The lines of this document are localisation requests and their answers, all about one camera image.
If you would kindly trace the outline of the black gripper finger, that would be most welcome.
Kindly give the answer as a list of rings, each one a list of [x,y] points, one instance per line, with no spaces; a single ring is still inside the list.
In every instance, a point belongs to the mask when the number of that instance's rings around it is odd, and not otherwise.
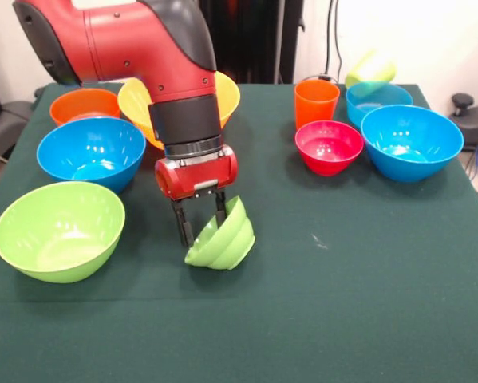
[[[217,227],[221,227],[227,218],[226,209],[226,196],[224,190],[217,190],[215,192],[215,204],[216,204],[216,223]]]
[[[186,247],[191,247],[194,244],[194,235],[192,232],[192,225],[187,221],[184,212],[184,200],[171,199],[171,206],[176,216],[178,231],[180,234],[181,243]]]

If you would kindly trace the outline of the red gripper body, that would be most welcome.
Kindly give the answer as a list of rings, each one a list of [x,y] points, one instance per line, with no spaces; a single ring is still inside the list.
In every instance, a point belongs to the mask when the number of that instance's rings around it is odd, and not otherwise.
[[[160,190],[170,199],[186,199],[201,190],[218,189],[235,182],[238,162],[230,146],[204,156],[170,160],[163,158],[155,164],[155,176]]]

